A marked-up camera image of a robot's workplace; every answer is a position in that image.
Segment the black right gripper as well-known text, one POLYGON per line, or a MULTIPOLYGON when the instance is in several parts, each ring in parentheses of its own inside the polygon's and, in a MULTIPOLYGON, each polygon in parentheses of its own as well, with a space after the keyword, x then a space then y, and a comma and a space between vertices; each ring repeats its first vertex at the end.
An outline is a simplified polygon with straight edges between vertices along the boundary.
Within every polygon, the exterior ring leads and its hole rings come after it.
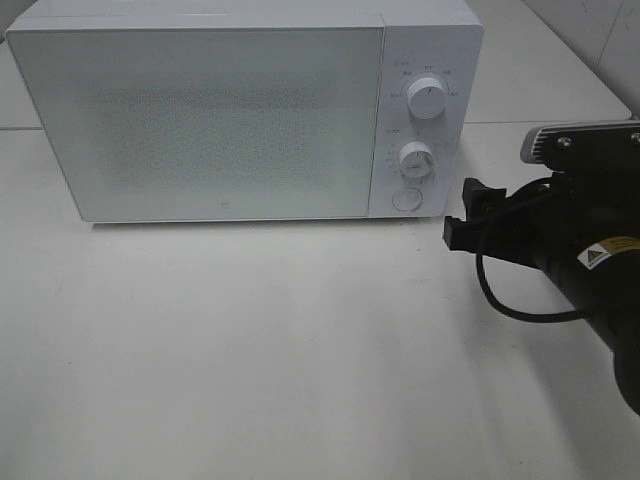
POLYGON ((639 269, 639 176, 554 173, 506 196, 476 178, 464 180, 467 215, 445 216, 451 251, 476 253, 556 273, 639 269))

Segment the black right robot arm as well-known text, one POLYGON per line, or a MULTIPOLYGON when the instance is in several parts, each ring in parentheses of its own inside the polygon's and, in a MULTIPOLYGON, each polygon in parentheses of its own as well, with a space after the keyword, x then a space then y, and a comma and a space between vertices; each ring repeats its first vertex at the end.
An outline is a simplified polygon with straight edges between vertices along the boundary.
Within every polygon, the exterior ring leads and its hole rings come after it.
POLYGON ((613 354, 620 394, 639 409, 639 193, 616 175, 554 173, 507 194, 468 177, 464 219, 444 220, 452 251, 475 257, 487 302, 501 314, 533 324, 586 320, 613 354), (485 258, 543 272, 570 302, 569 311, 530 313, 494 294, 485 258))

